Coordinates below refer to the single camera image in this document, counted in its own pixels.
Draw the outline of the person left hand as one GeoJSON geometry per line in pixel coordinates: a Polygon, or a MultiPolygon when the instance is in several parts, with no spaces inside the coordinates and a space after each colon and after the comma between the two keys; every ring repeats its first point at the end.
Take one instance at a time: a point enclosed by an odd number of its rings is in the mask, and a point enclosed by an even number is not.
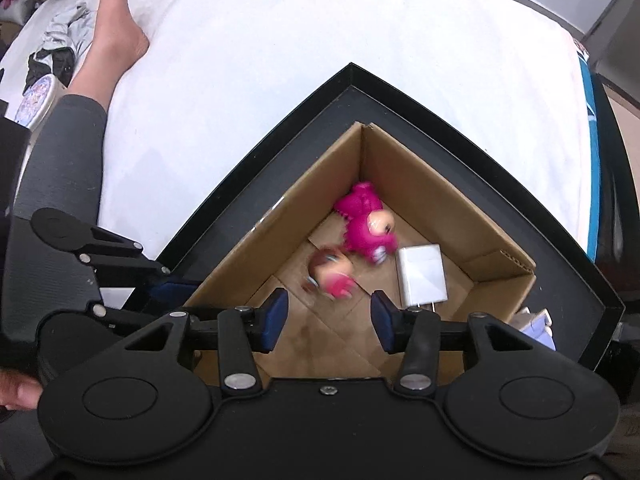
{"type": "Polygon", "coordinates": [[[30,411],[37,407],[42,387],[34,378],[16,370],[0,372],[0,405],[10,411],[30,411]]]}

